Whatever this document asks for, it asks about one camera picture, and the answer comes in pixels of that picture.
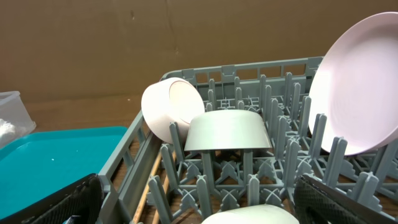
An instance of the white plate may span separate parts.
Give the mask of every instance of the white plate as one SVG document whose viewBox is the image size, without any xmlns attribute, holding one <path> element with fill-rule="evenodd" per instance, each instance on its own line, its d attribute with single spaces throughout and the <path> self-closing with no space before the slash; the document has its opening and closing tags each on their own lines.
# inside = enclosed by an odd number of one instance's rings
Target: white plate
<svg viewBox="0 0 398 224">
<path fill-rule="evenodd" d="M 313 79 L 311 132 L 328 117 L 322 148 L 348 141 L 346 155 L 376 149 L 398 137 L 398 13 L 368 17 L 331 47 Z"/>
</svg>

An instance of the plastic rack grid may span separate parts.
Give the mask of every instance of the plastic rack grid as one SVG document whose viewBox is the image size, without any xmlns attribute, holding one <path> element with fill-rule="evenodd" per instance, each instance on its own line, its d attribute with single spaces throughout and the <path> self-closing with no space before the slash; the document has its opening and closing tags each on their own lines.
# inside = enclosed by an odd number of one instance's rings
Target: plastic rack grid
<svg viewBox="0 0 398 224">
<path fill-rule="evenodd" d="M 312 174 L 313 178 L 336 189 L 347 197 L 361 203 L 391 219 L 398 220 L 384 212 L 374 194 L 383 194 L 398 200 L 398 183 L 384 182 L 386 177 L 398 179 L 398 141 L 358 156 L 345 157 L 347 141 L 335 138 L 331 153 L 323 156 L 321 144 L 327 122 L 324 114 L 318 114 L 312 136 L 308 136 L 308 117 L 311 98 L 308 91 L 312 78 L 322 57 L 281 60 L 274 62 L 247 63 L 208 68 L 177 70 L 166 73 L 162 79 L 180 77 L 194 85 L 206 106 L 206 111 L 213 110 L 249 110 L 260 113 L 265 122 L 273 150 L 223 151 L 234 156 L 234 161 L 217 161 L 214 152 L 191 152 L 184 154 L 178 136 L 178 126 L 170 124 L 173 144 L 162 142 L 149 133 L 142 131 L 144 122 L 140 112 L 126 135 L 108 159 L 99 176 L 107 193 L 98 222 L 130 222 L 137 208 L 141 193 L 149 184 L 150 192 L 147 203 L 155 205 L 162 223 L 171 223 L 184 211 L 192 208 L 202 219 L 213 212 L 210 195 L 220 201 L 220 211 L 239 208 L 239 201 L 247 197 L 248 206 L 267 203 L 283 207 L 287 199 L 294 208 L 295 180 L 302 174 Z M 285 73 L 289 65 L 305 65 L 302 75 Z M 280 66 L 280 77 L 267 78 L 261 74 L 264 67 Z M 237 70 L 257 69 L 257 79 L 240 80 Z M 209 78 L 209 73 L 220 72 L 221 81 Z M 196 75 L 205 73 L 208 83 L 198 83 Z M 128 146 L 138 136 L 140 150 L 132 158 Z M 162 167 L 170 181 L 170 191 L 182 196 L 180 209 L 172 213 L 159 177 L 148 176 L 155 157 L 160 150 Z M 177 161 L 172 159 L 175 151 Z M 127 164 L 127 174 L 118 191 L 110 178 L 121 159 Z M 215 172 L 220 177 L 215 179 Z M 339 183 L 343 175 L 355 183 Z M 197 179 L 196 184 L 187 184 Z M 238 184 L 224 184 L 232 178 Z M 271 180 L 271 184 L 261 184 L 261 179 Z"/>
</svg>

